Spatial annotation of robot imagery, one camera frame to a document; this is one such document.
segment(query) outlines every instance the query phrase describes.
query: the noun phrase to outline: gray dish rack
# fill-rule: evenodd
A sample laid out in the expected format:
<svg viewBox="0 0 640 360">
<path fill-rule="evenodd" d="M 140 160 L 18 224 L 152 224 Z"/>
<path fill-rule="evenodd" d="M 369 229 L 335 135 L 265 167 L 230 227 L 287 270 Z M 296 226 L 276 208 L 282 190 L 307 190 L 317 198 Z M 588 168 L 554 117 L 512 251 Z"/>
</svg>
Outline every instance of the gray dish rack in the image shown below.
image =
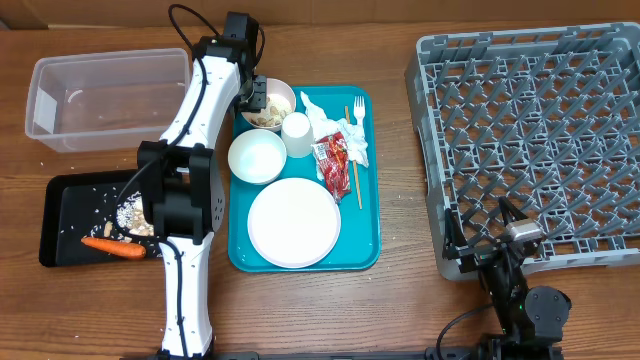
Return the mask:
<svg viewBox="0 0 640 360">
<path fill-rule="evenodd" d="M 406 71 L 438 269 L 445 209 L 470 246 L 503 231 L 507 196 L 547 240 L 525 273 L 640 263 L 640 26 L 425 36 Z"/>
</svg>

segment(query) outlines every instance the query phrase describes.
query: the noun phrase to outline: wooden stick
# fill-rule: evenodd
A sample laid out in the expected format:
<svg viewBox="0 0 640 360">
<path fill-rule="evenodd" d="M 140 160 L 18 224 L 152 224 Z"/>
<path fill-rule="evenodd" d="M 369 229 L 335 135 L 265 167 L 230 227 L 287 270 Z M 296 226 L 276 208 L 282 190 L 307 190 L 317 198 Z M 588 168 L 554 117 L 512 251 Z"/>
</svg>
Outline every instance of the wooden stick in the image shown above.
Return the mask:
<svg viewBox="0 0 640 360">
<path fill-rule="evenodd" d="M 349 119 L 349 107 L 344 107 L 344 112 L 346 114 L 347 124 L 351 124 L 351 120 Z M 356 192 L 358 193 L 358 205 L 360 206 L 360 210 L 362 210 L 362 197 L 360 197 L 360 179 L 358 178 L 358 163 L 353 160 L 353 176 L 356 178 Z"/>
</svg>

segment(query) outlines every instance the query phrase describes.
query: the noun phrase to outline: clear plastic bin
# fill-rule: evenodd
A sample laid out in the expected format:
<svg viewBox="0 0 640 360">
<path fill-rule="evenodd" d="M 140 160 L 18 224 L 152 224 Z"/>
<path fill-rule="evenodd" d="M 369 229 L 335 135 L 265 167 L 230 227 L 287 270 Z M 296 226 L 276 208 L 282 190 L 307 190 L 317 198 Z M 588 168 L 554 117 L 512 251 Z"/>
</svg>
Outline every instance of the clear plastic bin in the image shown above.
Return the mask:
<svg viewBox="0 0 640 360">
<path fill-rule="evenodd" d="M 58 152 L 137 147 L 158 140 L 189 88 L 182 49 L 40 59 L 25 133 Z"/>
</svg>

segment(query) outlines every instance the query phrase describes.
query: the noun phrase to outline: teal tray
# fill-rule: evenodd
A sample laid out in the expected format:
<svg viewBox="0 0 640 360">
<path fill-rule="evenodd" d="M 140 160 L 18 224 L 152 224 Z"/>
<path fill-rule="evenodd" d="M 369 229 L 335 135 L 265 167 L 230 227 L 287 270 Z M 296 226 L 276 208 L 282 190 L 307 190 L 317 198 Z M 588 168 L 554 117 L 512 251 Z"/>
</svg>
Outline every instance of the teal tray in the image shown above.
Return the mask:
<svg viewBox="0 0 640 360">
<path fill-rule="evenodd" d="M 327 117 L 339 120 L 345 117 L 344 107 L 349 106 L 352 123 L 353 100 L 355 96 L 364 96 L 366 116 L 364 132 L 367 143 L 369 168 L 358 165 L 362 210 L 358 208 L 358 195 L 353 177 L 353 166 L 349 167 L 351 194 L 346 195 L 339 205 L 342 218 L 340 236 L 329 255 L 320 262 L 302 269 L 285 269 L 267 262 L 258 254 L 247 230 L 247 218 L 253 200 L 266 185 L 248 184 L 235 175 L 231 175 L 231 194 L 229 201 L 229 259 L 240 270 L 247 272 L 291 272 L 291 271 L 330 271 L 363 270 L 371 267 L 380 256 L 380 197 L 378 195 L 378 165 L 376 163 L 376 139 L 373 127 L 373 107 L 371 98 L 362 89 L 355 86 L 302 86 L 294 87 L 296 93 L 296 111 L 303 112 L 305 107 L 300 100 L 300 91 L 324 109 Z M 242 115 L 234 121 L 233 137 L 236 138 L 251 125 Z M 313 180 L 325 186 L 316 178 L 316 165 L 313 155 L 302 159 L 287 157 L 287 162 L 277 180 L 300 177 Z"/>
</svg>

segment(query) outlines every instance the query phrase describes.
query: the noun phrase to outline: red snack wrapper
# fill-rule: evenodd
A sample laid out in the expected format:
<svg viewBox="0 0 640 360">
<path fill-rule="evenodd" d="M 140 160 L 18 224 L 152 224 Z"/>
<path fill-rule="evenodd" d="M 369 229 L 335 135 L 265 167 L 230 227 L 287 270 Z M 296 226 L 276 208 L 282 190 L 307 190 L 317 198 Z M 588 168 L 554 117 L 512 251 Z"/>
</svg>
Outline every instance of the red snack wrapper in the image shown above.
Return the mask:
<svg viewBox="0 0 640 360">
<path fill-rule="evenodd" d="M 340 132 L 325 136 L 313 146 L 313 156 L 324 175 L 327 189 L 336 201 L 351 192 L 347 142 Z"/>
</svg>

